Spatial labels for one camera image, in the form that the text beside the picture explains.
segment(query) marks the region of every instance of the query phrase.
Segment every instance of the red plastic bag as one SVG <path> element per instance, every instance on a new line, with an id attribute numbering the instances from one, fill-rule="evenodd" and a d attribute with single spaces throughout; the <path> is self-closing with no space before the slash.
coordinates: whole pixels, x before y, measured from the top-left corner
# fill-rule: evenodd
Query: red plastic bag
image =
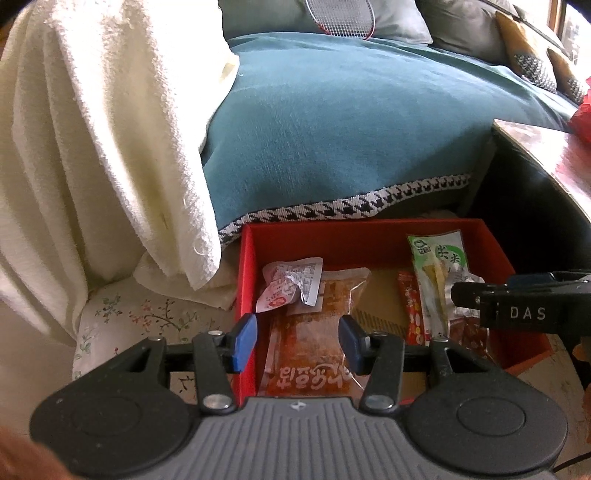
<path id="1" fill-rule="evenodd" d="M 591 77 L 587 79 L 587 84 L 591 87 Z M 584 96 L 583 103 L 570 119 L 569 125 L 581 140 L 591 143 L 591 89 Z"/>

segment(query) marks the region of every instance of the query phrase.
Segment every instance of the cardboard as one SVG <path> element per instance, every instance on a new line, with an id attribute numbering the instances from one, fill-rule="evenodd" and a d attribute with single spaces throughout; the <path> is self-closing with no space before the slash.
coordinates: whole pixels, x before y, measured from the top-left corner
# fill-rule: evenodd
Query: cardboard
<path id="1" fill-rule="evenodd" d="M 397 268 L 376 268 L 371 271 L 352 316 L 368 333 L 386 332 L 406 338 L 410 320 L 398 292 Z M 412 372 L 402 375 L 401 399 L 418 397 L 427 389 L 427 376 Z"/>

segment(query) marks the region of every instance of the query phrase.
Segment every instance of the badminton racket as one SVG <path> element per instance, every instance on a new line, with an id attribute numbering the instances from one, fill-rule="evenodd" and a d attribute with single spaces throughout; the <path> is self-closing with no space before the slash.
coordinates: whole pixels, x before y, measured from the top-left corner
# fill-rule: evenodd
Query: badminton racket
<path id="1" fill-rule="evenodd" d="M 375 29 L 369 0 L 306 0 L 312 19 L 328 35 L 367 40 Z"/>

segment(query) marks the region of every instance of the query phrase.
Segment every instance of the metal screw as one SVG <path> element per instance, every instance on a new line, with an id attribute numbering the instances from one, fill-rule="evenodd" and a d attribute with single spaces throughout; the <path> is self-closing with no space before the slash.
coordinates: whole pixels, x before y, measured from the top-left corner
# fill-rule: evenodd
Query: metal screw
<path id="1" fill-rule="evenodd" d="M 387 395 L 370 395 L 363 401 L 363 404 L 369 410 L 384 411 L 394 406 L 394 400 Z"/>
<path id="2" fill-rule="evenodd" d="M 225 410 L 232 406 L 232 399 L 219 393 L 208 395 L 203 399 L 203 406 L 210 410 Z"/>

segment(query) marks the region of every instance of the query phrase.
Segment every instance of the floor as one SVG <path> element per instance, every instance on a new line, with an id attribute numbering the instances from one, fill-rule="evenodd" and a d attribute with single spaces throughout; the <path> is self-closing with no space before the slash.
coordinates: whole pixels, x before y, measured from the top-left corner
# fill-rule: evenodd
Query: floor
<path id="1" fill-rule="evenodd" d="M 583 413 L 583 387 L 573 363 L 560 338 L 548 335 L 554 354 L 519 378 L 542 391 L 560 405 L 569 421 L 566 444 L 558 457 L 557 464 L 563 463 L 591 450 L 586 443 L 587 422 Z M 566 468 L 557 474 L 559 480 L 576 480 L 583 474 L 591 473 L 591 459 Z"/>
<path id="2" fill-rule="evenodd" d="M 0 424 L 28 434 L 38 403 L 72 379 L 74 347 L 54 342 L 0 302 Z"/>

